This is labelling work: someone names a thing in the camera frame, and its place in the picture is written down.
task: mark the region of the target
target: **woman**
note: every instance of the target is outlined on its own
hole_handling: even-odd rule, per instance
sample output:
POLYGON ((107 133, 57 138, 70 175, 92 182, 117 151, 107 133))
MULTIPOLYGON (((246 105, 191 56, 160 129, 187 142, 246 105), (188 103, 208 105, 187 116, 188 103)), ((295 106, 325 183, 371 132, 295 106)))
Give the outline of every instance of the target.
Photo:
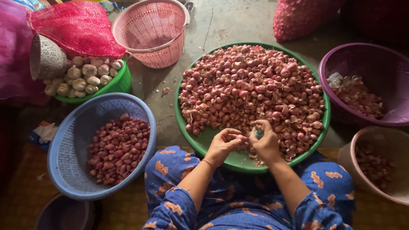
POLYGON ((278 138, 266 120, 264 136, 249 140, 271 175, 222 171, 231 139, 240 131, 223 129, 202 161, 177 146, 157 152, 146 166, 150 219, 142 229, 289 230, 352 229, 353 182, 342 166, 313 153, 294 169, 279 153, 278 138))

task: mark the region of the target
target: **blue basket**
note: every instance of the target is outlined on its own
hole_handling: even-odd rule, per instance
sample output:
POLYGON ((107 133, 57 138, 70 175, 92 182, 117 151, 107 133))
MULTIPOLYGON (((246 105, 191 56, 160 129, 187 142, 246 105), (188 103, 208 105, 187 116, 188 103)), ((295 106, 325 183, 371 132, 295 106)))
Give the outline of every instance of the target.
POLYGON ((95 97, 72 111, 61 123, 48 150, 47 166, 51 181, 64 195, 81 201, 99 200, 114 194, 136 179, 155 154, 156 123, 149 107, 139 98, 125 93, 95 97), (148 148, 136 169, 121 183, 110 187, 95 184, 87 166, 87 146, 95 130, 123 113, 148 121, 151 127, 148 148))

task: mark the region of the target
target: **hand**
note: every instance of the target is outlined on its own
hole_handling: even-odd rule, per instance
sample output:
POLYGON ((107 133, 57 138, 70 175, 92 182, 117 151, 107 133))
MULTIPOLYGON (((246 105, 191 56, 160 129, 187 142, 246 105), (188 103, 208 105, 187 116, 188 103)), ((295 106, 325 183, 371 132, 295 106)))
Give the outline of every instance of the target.
POLYGON ((221 166, 230 152, 241 144, 240 139, 232 139, 239 134, 241 132, 236 129, 223 129, 214 136, 204 159, 214 167, 221 166))
POLYGON ((257 120, 252 125, 261 126, 261 130, 264 131, 264 136, 260 140, 256 137, 256 127, 253 128, 250 134, 249 141, 253 145, 256 154, 266 165, 280 160, 278 137, 271 128, 270 123, 267 120, 257 120))

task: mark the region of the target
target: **purple plastic basket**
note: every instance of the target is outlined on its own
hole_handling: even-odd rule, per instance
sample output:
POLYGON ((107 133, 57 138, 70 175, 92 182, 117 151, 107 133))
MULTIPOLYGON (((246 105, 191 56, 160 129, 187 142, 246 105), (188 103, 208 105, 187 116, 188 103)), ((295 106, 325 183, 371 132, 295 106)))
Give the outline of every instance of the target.
POLYGON ((319 64, 318 73, 322 88, 332 102, 335 120, 359 127, 409 125, 409 58, 406 56, 380 45, 349 43, 328 52, 319 64), (369 91, 382 98, 385 116, 372 119, 342 102, 326 80, 335 72, 361 76, 369 91))

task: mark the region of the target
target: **green bowl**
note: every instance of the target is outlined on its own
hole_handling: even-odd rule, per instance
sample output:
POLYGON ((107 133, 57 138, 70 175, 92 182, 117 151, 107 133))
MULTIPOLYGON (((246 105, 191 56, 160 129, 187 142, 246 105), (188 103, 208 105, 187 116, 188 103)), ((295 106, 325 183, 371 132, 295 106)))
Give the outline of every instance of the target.
POLYGON ((72 103, 72 104, 81 104, 86 102, 89 99, 103 95, 110 92, 124 92, 129 93, 130 90, 130 71, 126 64, 126 58, 122 59, 124 61, 124 66, 118 71, 117 75, 112 78, 111 82, 104 86, 102 89, 96 91, 93 94, 87 95, 85 97, 62 97, 60 95, 55 95, 54 97, 63 102, 72 103))
MULTIPOLYGON (((297 59, 297 61, 303 65, 308 66, 308 68, 312 71, 314 79, 319 82, 318 79, 318 73, 310 66, 304 59, 302 59, 300 56, 294 54, 293 52, 273 46, 270 44, 265 44, 265 43, 255 43, 255 42, 241 42, 241 43, 231 43, 227 45, 222 45, 220 47, 214 48, 208 52, 213 53, 215 50, 218 50, 219 48, 227 49, 229 47, 232 47, 233 45, 261 45, 265 49, 274 49, 278 51, 283 51, 285 54, 287 54, 289 57, 297 59)), ((202 57, 199 57, 196 61, 194 61, 189 68, 193 68, 195 65, 195 62, 202 60, 202 57)), ((209 149, 209 146, 211 144, 211 141, 213 140, 213 137, 220 132, 220 129, 213 130, 211 127, 206 127, 204 131, 201 132, 201 136, 198 137, 196 135, 193 135, 192 133, 188 133, 186 131, 186 125, 187 122, 182 116, 182 113, 180 111, 180 103, 179 103, 179 93, 182 91, 180 88, 180 84, 182 83, 182 79, 179 81, 178 85, 178 94, 175 96, 175 114, 176 114, 176 121, 178 122, 178 126, 180 128, 180 131, 182 132, 183 136, 186 138, 187 142, 192 146, 192 148, 195 150, 195 153, 198 153, 201 157, 204 157, 206 155, 207 150, 209 149)), ((325 135, 328 132, 328 128, 330 126, 330 114, 331 114, 331 108, 330 108, 330 100, 328 99, 328 96, 323 93, 323 98, 325 101, 325 109, 324 109, 324 117, 323 117, 323 124, 324 124, 324 129, 318 135, 317 141, 311 146, 310 150, 307 152, 297 155, 291 162, 288 164, 290 166, 295 166, 296 164, 302 162, 305 160, 309 155, 311 155, 320 145, 321 141, 324 139, 325 135)), ((240 172, 240 173, 247 173, 247 174, 263 174, 268 172, 268 168, 266 166, 255 166, 253 164, 253 161, 249 158, 249 152, 248 151, 233 151, 229 154, 227 159, 225 160, 224 164, 222 167, 227 168, 229 170, 235 171, 235 172, 240 172)))

